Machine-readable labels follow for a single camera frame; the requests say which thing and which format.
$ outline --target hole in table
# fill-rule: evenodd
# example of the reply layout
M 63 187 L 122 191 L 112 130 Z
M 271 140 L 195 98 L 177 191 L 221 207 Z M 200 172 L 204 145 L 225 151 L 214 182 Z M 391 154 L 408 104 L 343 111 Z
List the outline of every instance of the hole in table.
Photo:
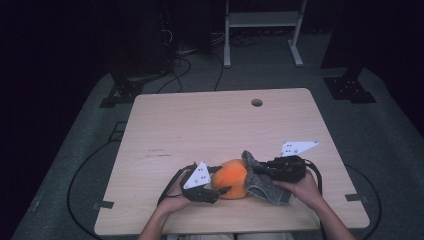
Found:
M 264 102 L 262 102 L 262 100 L 257 99 L 257 98 L 256 99 L 253 99 L 251 103 L 255 107 L 260 107 L 260 106 L 262 106 L 264 104 Z

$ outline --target black strap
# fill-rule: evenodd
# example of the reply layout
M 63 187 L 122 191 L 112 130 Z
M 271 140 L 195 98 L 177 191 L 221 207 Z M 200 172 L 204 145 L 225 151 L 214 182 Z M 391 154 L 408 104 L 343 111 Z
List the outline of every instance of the black strap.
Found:
M 319 172 L 317 166 L 315 166 L 315 164 L 313 164 L 311 161 L 305 159 L 305 162 L 307 162 L 306 166 L 308 166 L 310 169 L 312 169 L 315 172 L 315 174 L 317 175 L 318 191 L 322 195 L 322 176 L 321 176 L 321 173 Z M 327 234 L 325 233 L 324 227 L 322 226 L 322 222 L 320 221 L 319 224 L 320 224 L 320 227 L 321 227 L 322 239 L 327 240 Z
M 160 195 L 158 200 L 158 205 L 159 203 L 163 201 L 163 199 L 165 199 L 168 196 L 169 190 L 171 189 L 172 185 L 174 185 L 174 183 L 177 181 L 177 179 L 181 176 L 181 174 L 183 174 L 183 172 L 189 169 L 190 167 L 191 166 L 187 166 L 185 168 L 178 170 L 178 172 L 174 175 L 174 177 L 172 177 L 171 181 L 168 183 L 168 185 L 166 186 L 166 188 L 163 190 L 162 194 Z

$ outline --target white shelf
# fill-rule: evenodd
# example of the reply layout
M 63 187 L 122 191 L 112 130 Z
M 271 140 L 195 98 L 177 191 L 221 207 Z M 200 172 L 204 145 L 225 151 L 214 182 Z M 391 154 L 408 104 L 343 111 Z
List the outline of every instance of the white shelf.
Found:
M 296 26 L 299 12 L 230 13 L 229 27 Z

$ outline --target metal stand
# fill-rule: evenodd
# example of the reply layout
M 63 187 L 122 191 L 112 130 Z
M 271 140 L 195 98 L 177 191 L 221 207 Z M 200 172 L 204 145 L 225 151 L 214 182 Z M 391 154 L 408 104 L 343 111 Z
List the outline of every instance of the metal stand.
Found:
M 224 67 L 231 67 L 230 56 L 230 28 L 234 27 L 282 27 L 295 26 L 293 39 L 288 41 L 297 67 L 303 66 L 303 61 L 297 50 L 296 44 L 299 37 L 300 27 L 306 8 L 307 0 L 302 0 L 300 11 L 290 12 L 254 12 L 254 13 L 230 13 L 230 0 L 225 6 L 225 45 Z
M 350 100 L 352 103 L 376 103 L 370 92 L 358 81 L 362 65 L 350 66 L 342 77 L 324 78 L 325 84 L 335 100 Z
M 103 99 L 100 108 L 112 108 L 116 104 L 133 103 L 135 98 L 143 91 L 144 84 L 164 76 L 163 74 L 160 74 L 159 77 L 147 78 L 144 76 L 141 80 L 131 81 L 122 72 L 114 72 L 111 75 L 115 84 L 110 90 L 108 97 Z

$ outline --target forearm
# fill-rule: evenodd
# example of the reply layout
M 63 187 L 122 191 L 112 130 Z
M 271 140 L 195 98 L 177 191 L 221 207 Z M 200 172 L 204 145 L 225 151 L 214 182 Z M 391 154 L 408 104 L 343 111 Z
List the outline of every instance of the forearm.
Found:
M 331 209 L 327 202 L 322 201 L 313 208 L 321 220 L 329 240 L 350 240 L 355 239 L 349 229 L 340 220 L 337 214 Z
M 170 214 L 170 212 L 157 208 L 139 235 L 138 240 L 159 240 L 162 235 L 165 222 Z

